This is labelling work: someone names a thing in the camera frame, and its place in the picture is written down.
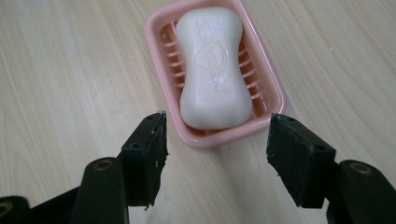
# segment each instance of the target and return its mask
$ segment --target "embossed logo on soap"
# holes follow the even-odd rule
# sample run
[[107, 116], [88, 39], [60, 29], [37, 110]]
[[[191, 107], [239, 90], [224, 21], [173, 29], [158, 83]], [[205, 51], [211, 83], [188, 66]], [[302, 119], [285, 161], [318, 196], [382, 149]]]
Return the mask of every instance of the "embossed logo on soap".
[[194, 61], [209, 71], [216, 91], [227, 92], [226, 76], [223, 74], [227, 65], [227, 55], [220, 41], [222, 37], [221, 22], [198, 21], [196, 25], [203, 45], [194, 55]]

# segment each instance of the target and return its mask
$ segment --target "white soap bar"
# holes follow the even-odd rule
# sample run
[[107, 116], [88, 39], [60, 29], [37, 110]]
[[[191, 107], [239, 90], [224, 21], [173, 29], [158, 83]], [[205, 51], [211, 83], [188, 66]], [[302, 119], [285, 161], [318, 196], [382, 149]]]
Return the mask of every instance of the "white soap bar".
[[252, 102], [238, 62], [242, 23], [223, 7], [189, 11], [177, 23], [186, 61], [180, 113], [196, 129], [225, 129], [244, 123]]

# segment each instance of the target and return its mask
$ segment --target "light wood surface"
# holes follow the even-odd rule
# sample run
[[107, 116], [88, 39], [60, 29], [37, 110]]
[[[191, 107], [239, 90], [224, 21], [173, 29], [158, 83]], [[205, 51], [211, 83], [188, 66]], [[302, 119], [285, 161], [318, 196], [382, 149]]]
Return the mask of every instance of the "light wood surface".
[[[143, 34], [170, 0], [0, 1], [0, 197], [31, 206], [117, 156], [140, 120], [166, 109]], [[245, 0], [292, 116], [396, 186], [396, 1]], [[268, 131], [210, 152], [168, 122], [154, 207], [131, 223], [327, 223], [297, 208], [267, 163]]]

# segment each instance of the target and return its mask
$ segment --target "wood grain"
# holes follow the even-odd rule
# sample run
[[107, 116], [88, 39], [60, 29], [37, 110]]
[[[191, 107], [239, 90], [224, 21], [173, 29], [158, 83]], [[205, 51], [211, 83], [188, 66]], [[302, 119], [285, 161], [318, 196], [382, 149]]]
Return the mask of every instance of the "wood grain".
[[[116, 156], [140, 120], [166, 108], [143, 25], [170, 0], [0, 1], [0, 196], [31, 206]], [[244, 1], [297, 118], [337, 161], [396, 186], [396, 2]], [[154, 207], [133, 223], [327, 223], [296, 208], [266, 162], [267, 131], [210, 152], [168, 122], [171, 156]]]

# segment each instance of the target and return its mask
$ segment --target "soap dish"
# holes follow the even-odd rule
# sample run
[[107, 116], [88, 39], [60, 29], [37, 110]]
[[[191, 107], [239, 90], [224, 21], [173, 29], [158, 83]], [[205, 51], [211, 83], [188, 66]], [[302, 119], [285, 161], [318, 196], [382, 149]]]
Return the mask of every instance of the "soap dish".
[[[176, 24], [186, 12], [200, 7], [226, 7], [239, 15], [243, 33], [239, 45], [239, 68], [253, 103], [249, 119], [224, 130], [197, 130], [180, 116], [180, 96], [186, 76], [182, 51], [177, 43]], [[152, 11], [145, 23], [145, 35], [168, 114], [177, 134], [188, 146], [202, 149], [221, 147], [268, 128], [272, 113], [283, 113], [285, 95], [241, 0], [181, 0]]]

